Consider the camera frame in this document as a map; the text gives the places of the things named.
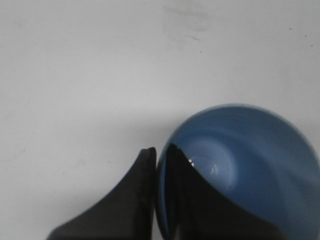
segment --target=black plastic piece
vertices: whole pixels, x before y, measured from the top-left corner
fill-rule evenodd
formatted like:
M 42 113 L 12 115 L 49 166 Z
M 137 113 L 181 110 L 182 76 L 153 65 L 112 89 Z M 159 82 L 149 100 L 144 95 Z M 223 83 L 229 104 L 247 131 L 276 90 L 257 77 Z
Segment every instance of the black plastic piece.
M 166 152 L 165 202 L 169 240 L 286 239 L 213 188 L 173 144 Z
M 108 195 L 54 229 L 47 240 L 150 240 L 155 169 L 155 148 L 142 149 Z

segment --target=white background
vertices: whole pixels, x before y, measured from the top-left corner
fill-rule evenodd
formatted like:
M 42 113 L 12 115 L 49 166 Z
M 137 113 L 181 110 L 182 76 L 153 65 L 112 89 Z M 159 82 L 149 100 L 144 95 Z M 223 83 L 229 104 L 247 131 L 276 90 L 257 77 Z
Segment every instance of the white background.
M 0 1 L 0 239 L 44 240 L 211 106 L 320 153 L 319 76 L 316 0 Z

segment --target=blue bowl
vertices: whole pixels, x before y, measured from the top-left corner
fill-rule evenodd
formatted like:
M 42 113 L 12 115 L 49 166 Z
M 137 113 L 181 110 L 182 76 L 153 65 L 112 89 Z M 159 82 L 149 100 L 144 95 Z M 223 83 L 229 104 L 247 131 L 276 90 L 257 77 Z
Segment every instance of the blue bowl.
M 277 226 L 287 239 L 318 239 L 319 161 L 288 121 L 242 105 L 210 108 L 186 120 L 168 140 L 158 165 L 156 210 L 167 237 L 166 152 L 171 144 L 215 190 Z

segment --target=black object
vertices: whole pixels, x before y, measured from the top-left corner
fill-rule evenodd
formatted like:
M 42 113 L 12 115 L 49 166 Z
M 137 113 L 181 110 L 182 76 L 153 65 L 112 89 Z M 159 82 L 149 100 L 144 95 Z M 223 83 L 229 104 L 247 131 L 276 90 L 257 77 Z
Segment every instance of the black object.
M 142 149 L 108 195 L 54 229 L 47 240 L 150 240 L 155 169 L 155 148 Z
M 163 235 L 164 239 L 286 239 L 278 227 L 250 214 L 214 189 L 174 144 L 168 147 L 166 159 L 168 235 Z

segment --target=blue glass bowl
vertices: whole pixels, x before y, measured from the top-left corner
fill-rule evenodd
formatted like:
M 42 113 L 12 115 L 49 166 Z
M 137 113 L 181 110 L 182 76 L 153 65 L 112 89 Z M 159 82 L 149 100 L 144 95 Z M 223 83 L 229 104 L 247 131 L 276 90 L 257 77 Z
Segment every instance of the blue glass bowl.
M 186 120 L 170 137 L 158 165 L 157 216 L 168 233 L 166 152 L 174 144 L 228 200 L 281 229 L 289 240 L 317 240 L 320 166 L 302 134 L 261 108 L 225 105 Z

